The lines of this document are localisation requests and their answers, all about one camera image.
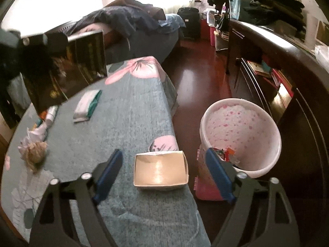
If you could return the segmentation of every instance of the dark wooden cabinet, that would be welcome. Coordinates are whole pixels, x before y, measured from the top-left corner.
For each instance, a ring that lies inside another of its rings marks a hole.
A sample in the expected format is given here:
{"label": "dark wooden cabinet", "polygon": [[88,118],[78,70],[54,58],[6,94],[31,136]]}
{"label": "dark wooden cabinet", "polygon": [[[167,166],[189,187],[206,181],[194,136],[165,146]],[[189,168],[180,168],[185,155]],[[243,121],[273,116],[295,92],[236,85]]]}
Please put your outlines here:
{"label": "dark wooden cabinet", "polygon": [[[227,70],[232,96],[267,111],[281,134],[280,158],[261,179],[279,178],[294,210],[302,246],[312,246],[313,237],[329,224],[329,74],[315,58],[270,31],[234,20],[230,26]],[[247,63],[260,63],[262,54],[292,79],[294,95],[288,102]]]}

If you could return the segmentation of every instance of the white plastic container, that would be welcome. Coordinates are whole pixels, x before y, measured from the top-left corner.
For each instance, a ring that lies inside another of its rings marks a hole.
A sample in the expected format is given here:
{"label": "white plastic container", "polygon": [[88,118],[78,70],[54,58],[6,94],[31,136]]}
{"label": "white plastic container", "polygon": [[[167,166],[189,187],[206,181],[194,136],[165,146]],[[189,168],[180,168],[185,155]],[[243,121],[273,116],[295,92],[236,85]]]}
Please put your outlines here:
{"label": "white plastic container", "polygon": [[281,153],[280,132],[271,116],[256,104],[238,98],[217,101],[206,110],[200,138],[198,177],[208,185],[215,185],[205,163],[205,152],[210,147],[233,149],[241,168],[236,171],[252,178],[269,172]]}

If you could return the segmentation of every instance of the pink flower print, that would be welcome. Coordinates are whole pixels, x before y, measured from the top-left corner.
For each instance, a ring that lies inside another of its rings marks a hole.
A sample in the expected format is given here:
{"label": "pink flower print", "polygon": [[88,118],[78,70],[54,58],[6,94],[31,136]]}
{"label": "pink flower print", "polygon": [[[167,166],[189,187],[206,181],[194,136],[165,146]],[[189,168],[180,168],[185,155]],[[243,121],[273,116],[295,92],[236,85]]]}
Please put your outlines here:
{"label": "pink flower print", "polygon": [[166,79],[166,73],[154,57],[140,57],[126,61],[126,66],[111,74],[105,84],[109,85],[120,80],[128,72],[136,78],[160,78],[161,82]]}
{"label": "pink flower print", "polygon": [[150,151],[175,151],[179,150],[176,138],[172,135],[166,135],[156,138],[149,148]]}

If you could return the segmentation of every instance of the suitcase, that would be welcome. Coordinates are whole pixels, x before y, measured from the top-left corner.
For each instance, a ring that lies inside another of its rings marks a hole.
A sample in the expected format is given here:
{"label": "suitcase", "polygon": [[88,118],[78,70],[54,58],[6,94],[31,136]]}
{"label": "suitcase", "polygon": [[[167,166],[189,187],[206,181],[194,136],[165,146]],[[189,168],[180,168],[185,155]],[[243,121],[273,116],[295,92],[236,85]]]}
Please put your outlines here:
{"label": "suitcase", "polygon": [[200,38],[200,14],[197,8],[181,7],[177,14],[183,19],[186,28],[181,28],[185,38]]}

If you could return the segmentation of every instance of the red floor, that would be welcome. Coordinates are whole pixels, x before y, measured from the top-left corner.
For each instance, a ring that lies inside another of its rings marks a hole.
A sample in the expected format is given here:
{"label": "red floor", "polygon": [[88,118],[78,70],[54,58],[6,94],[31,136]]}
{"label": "red floor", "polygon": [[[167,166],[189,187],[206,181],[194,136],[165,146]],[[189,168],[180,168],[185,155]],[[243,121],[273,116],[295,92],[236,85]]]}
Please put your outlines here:
{"label": "red floor", "polygon": [[[172,80],[179,107],[173,117],[175,135],[180,150],[189,164],[189,187],[194,194],[197,175],[196,154],[200,146],[199,126],[206,109],[214,102],[230,97],[225,77],[226,57],[216,56],[209,41],[182,41],[162,67]],[[218,234],[229,210],[226,202],[201,201],[196,203],[210,241]]]}

